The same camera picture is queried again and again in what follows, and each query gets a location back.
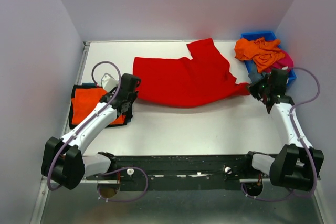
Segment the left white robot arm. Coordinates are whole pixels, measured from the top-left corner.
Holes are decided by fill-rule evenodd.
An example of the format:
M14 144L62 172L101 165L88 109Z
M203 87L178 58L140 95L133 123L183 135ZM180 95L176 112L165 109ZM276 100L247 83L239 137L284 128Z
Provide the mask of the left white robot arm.
M119 83L104 94L92 112L61 138L51 137L45 144L41 174L47 182L74 189L83 178L101 175L112 179L116 175L116 159L107 152L85 156L93 140L109 126L127 125L137 99L140 78L123 74Z

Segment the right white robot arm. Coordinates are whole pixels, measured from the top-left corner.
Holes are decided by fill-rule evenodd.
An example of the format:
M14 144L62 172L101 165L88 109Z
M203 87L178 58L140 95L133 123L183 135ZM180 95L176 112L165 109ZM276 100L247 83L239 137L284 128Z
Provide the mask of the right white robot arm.
M248 86L250 94L266 106L284 146L276 157L249 152L250 160L242 163L241 171L249 178L262 172L274 186L313 194L324 154L312 146L300 126L296 116L299 104L286 95L288 78L286 70L273 69Z

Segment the red t shirt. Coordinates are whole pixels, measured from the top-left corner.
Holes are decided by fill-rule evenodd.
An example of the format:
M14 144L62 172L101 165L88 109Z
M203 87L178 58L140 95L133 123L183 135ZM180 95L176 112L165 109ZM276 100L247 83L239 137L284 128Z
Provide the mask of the red t shirt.
M133 75L140 78L139 99L177 108L194 108L225 98L249 95L247 83L237 83L229 61L203 39L187 44L191 58L136 57Z

